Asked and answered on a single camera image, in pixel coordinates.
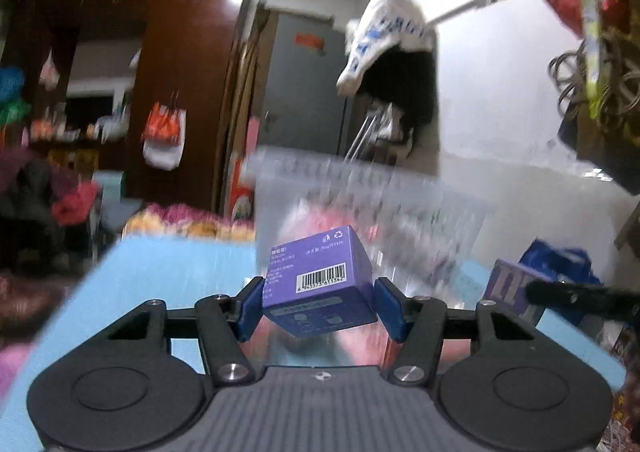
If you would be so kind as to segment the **purple cardboard box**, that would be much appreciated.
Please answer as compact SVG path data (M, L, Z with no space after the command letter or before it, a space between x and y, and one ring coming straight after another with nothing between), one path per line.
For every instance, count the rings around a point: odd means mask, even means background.
M274 246L262 313L299 338L375 322L371 261L354 229L343 226Z

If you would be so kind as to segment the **clear bag purple box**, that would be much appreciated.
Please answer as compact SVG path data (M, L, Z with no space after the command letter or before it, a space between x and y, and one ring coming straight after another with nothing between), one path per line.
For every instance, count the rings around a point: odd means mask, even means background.
M497 259L482 299L491 300L536 326L546 308L533 305L527 300L526 287L535 281L550 282L550 279L524 264Z

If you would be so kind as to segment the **blue plastic bag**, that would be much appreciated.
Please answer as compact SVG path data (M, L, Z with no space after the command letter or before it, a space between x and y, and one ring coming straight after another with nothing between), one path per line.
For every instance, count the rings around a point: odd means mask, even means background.
M577 247L555 247L540 238L533 240L520 258L520 264L561 281L574 284L601 286L601 280L593 273L588 253Z

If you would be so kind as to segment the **translucent white plastic basket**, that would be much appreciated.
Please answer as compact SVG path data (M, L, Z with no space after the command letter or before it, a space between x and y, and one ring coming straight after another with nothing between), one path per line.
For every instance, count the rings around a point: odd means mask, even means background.
M273 246L351 226L374 274L419 295L452 281L490 212L427 175L272 146L244 160L241 180L254 190L259 270Z

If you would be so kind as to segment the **yellow floral bedsheet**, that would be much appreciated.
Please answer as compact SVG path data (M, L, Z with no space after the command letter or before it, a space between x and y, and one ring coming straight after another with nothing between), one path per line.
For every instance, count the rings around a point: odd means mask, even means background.
M240 243L255 241L254 224L250 221L230 221L186 204L167 207L149 204L127 220L122 236L131 235L210 238Z

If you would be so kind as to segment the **olive brown hanging bag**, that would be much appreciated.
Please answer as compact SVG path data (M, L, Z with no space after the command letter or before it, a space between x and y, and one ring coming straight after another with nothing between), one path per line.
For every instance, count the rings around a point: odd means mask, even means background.
M549 62L559 91L558 137L576 158L601 169L631 195L639 193L639 5L631 5L631 32L603 33L604 85L600 110L589 113L584 46Z

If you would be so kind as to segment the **orange white hanging bag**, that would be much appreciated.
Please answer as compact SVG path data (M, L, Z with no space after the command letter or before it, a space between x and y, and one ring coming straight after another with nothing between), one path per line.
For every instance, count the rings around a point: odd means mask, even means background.
M156 102L145 123L141 141L146 164L165 172L178 168L186 142L186 110Z

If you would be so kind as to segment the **metal crutches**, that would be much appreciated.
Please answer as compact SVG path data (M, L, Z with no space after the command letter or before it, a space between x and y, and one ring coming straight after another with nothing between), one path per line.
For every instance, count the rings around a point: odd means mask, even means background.
M354 141L344 160L361 160L367 149L375 148L379 141L392 142L397 134L394 106L391 103L373 102L368 108Z

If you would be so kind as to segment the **grey metal door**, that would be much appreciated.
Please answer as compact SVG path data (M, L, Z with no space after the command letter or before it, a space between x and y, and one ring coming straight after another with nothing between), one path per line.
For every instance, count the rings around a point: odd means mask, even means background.
M311 18L280 13L260 112L261 146L336 155L347 101L336 82L346 65L345 35Z

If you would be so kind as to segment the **black hanging garment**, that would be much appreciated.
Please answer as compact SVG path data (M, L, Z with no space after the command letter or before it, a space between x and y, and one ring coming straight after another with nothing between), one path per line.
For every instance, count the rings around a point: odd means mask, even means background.
M375 147L386 152L389 163L404 160L437 112L434 52L398 46L386 50L363 73L357 94L382 104L390 116L376 135Z

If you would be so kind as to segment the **white hoodie with blue letters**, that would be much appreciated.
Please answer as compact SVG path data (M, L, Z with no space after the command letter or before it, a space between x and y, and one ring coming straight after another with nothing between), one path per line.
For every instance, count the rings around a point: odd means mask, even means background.
M391 48L432 51L433 30L414 0L369 0L347 49L347 63L336 82L337 94L354 96L364 73Z

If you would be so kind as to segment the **dark red wooden wardrobe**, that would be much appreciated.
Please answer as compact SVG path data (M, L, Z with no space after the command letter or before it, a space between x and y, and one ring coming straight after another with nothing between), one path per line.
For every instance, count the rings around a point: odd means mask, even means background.
M250 0L18 0L1 62L25 75L23 97L37 102L43 63L53 60L60 94L78 42L142 38L127 149L118 168L129 193L162 205L215 210L224 172L224 138L232 79ZM186 141L177 169L145 163L142 131L155 103L186 111Z

